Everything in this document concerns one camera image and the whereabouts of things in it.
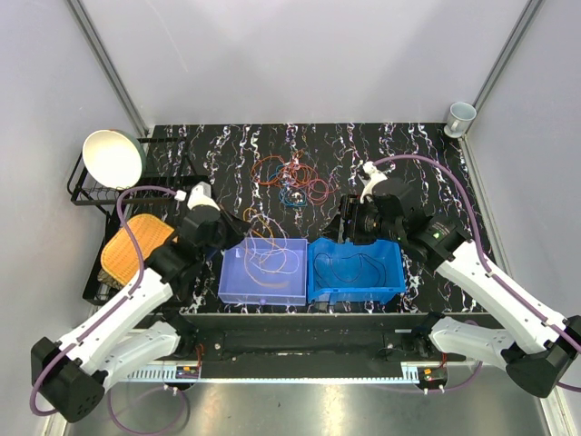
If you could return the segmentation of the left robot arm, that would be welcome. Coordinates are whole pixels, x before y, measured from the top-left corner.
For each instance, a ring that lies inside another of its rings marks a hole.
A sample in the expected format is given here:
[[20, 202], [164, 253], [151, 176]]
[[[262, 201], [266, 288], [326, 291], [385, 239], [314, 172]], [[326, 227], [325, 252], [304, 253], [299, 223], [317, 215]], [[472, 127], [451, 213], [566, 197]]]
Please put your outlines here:
[[89, 415], [105, 394], [126, 375], [157, 358], [189, 358], [196, 338], [167, 318], [131, 339], [125, 337], [145, 315], [175, 297], [187, 295], [208, 258], [240, 243], [249, 223], [213, 200], [187, 208], [182, 223], [164, 233], [144, 253], [132, 226], [121, 233], [135, 250], [137, 271], [98, 312], [57, 341], [46, 337], [31, 349], [31, 412], [60, 414], [75, 423]]

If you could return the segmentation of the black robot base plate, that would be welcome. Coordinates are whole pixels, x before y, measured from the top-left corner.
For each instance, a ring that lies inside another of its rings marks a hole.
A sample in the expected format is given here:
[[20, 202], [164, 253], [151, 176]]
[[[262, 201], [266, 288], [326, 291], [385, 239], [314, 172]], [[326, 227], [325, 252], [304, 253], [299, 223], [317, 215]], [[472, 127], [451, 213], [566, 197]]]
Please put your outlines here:
[[194, 314], [205, 379], [301, 381], [400, 376], [403, 362], [439, 364], [411, 332], [416, 314]]

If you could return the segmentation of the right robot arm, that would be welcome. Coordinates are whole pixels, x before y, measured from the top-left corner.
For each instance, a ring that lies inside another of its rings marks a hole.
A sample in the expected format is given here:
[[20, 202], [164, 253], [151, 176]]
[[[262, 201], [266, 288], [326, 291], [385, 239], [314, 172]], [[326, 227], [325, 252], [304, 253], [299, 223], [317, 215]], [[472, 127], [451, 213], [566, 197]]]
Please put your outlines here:
[[397, 243], [406, 255], [459, 286], [500, 324], [465, 325], [431, 314], [412, 337], [423, 360], [453, 353], [505, 371], [524, 391], [546, 398], [580, 353], [580, 318], [565, 317], [526, 292], [478, 248], [475, 235], [446, 215], [429, 215], [399, 179], [369, 180], [344, 195], [322, 231], [335, 243]]

